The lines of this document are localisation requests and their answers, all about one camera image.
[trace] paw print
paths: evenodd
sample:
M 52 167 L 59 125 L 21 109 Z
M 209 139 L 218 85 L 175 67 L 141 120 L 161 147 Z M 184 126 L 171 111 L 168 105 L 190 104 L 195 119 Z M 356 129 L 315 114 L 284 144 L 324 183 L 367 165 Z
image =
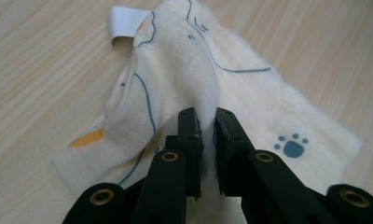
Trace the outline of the paw print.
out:
M 294 133 L 292 135 L 292 140 L 286 141 L 286 138 L 284 136 L 279 137 L 280 142 L 286 142 L 285 146 L 283 146 L 283 152 L 285 156 L 290 158 L 299 158 L 302 156 L 303 152 L 305 151 L 305 148 L 303 145 L 306 145 L 309 143 L 309 140 L 307 138 L 299 139 L 299 134 Z M 281 143 L 274 145 L 275 149 L 282 148 Z

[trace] paw pad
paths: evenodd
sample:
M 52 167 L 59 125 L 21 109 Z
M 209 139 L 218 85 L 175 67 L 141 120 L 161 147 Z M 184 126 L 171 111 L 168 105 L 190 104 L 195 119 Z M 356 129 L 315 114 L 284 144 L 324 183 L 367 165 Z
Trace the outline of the paw pad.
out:
M 305 151 L 305 148 L 303 145 L 306 145 L 309 143 L 309 140 L 307 138 L 300 139 L 299 134 L 294 133 L 292 135 L 292 139 L 287 141 L 287 139 L 284 136 L 279 137 L 279 144 L 274 145 L 275 149 L 282 148 L 283 142 L 285 142 L 285 145 L 283 146 L 283 153 L 285 156 L 290 158 L 299 158 L 302 156 L 303 152 Z

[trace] tabletop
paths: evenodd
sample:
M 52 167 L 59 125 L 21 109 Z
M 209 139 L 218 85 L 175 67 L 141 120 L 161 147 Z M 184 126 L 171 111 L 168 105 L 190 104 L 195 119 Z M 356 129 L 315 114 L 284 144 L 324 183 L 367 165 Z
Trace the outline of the tabletop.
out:
M 342 182 L 373 195 L 373 0 L 201 0 L 364 145 Z M 76 198 L 53 158 L 103 111 L 131 57 L 111 7 L 159 0 L 0 1 L 0 223 L 61 223 Z

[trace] towel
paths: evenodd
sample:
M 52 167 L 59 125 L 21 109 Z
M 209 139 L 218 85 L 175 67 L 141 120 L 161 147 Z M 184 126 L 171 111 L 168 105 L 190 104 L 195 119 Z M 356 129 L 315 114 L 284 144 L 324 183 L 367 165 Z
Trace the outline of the towel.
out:
M 340 181 L 362 145 L 195 0 L 167 0 L 148 14 L 113 88 L 102 115 L 54 159 L 76 197 L 100 182 L 126 188 L 144 177 L 166 135 L 177 135 L 177 113 L 192 106 L 204 150 L 201 198 L 187 200 L 187 223 L 245 222 L 238 201 L 219 193 L 218 107 L 236 115 L 255 148 L 277 153 L 321 193 Z

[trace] orange spot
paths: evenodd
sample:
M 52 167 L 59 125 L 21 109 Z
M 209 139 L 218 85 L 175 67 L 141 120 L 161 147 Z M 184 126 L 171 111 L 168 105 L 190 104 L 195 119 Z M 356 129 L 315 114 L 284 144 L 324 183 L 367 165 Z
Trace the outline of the orange spot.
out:
M 103 131 L 104 128 L 101 128 L 97 131 L 87 133 L 70 144 L 70 147 L 84 147 L 89 143 L 99 141 L 103 138 Z
M 137 28 L 137 30 L 139 31 L 139 30 L 141 30 L 143 27 L 144 27 L 144 23 L 141 22 L 141 24 L 139 25 L 139 27 Z

